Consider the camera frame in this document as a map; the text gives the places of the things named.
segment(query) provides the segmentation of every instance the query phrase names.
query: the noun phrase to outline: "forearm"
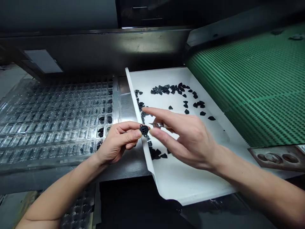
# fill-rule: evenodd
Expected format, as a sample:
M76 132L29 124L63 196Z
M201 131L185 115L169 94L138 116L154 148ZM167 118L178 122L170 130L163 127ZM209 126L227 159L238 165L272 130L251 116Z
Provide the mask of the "forearm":
M23 218L30 221L60 219L82 190L106 167L92 155L43 192Z
M222 150L228 159L226 164L218 166L215 174L283 223L305 228L305 192L302 189L246 162L227 148L222 147Z

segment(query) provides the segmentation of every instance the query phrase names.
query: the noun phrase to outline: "white plastic tray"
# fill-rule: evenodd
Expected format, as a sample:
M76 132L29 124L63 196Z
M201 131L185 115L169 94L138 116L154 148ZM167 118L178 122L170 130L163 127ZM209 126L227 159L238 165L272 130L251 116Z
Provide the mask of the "white plastic tray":
M169 106L172 106L172 112L176 113L184 114L185 107L183 106L183 101L187 100L190 115L197 115L219 144L228 147L248 162L259 166L248 152L248 144L188 68L180 67L139 72L129 72L128 68L126 68L126 75L139 123L142 123L142 120L134 94L136 89L143 92L142 95L138 96L139 101L144 102L145 106L162 109L168 109ZM174 95L171 93L169 95L153 95L150 93L151 89L155 86L158 87L159 85L164 86L167 84L178 85L180 82L190 86L193 91L196 91L198 99L194 99L193 94L187 92L188 89L184 92L187 98L184 98L177 92ZM193 107L194 102L198 102L199 100L205 102L205 108ZM206 112L206 115L200 116L199 113L201 111ZM209 120L209 116L214 116L216 120ZM154 117L146 116L145 124L152 128L148 123L153 120ZM178 138L178 135L168 133L175 139ZM166 153L166 147L164 145L156 138L152 136L150 138L154 149L159 149L162 153ZM161 158L152 161L146 138L142 136L141 140L144 147L147 168L154 177L160 196L164 199L175 199L182 205L189 205L235 192L233 186L224 179L210 172L194 169L180 162L171 154L168 155L167 159ZM284 179L300 174L282 170L266 170Z

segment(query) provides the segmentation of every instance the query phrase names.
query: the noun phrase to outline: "green conveyor belt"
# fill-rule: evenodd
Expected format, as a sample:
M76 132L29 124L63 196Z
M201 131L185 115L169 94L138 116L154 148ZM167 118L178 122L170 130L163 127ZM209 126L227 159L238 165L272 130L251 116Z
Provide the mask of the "green conveyor belt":
M251 147L305 143L305 24L200 51L186 66Z

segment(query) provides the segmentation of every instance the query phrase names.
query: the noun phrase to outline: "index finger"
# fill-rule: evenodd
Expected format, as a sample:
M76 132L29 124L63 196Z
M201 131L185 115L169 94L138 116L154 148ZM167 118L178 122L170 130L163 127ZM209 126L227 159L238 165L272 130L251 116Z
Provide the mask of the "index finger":
M150 115L155 116L156 118L162 120L165 122L166 125L169 127L177 130L176 128L179 128L179 117L176 113L173 113L169 110L159 109L159 108L150 108L150 107L144 107L142 110L145 113L148 113Z
M128 131L129 129L140 129L141 123L133 122L133 121L126 121L114 124L116 129L122 134Z

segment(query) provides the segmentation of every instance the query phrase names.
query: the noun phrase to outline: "clear plastic blister tray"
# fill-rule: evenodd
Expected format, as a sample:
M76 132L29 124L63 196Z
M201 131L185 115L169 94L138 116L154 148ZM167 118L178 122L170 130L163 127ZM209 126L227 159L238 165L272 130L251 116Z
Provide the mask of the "clear plastic blister tray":
M116 77L107 82L53 86L21 80L1 102L0 171L58 163L52 158L86 158L106 138L107 128L119 121L119 109ZM102 138L100 128L104 128Z

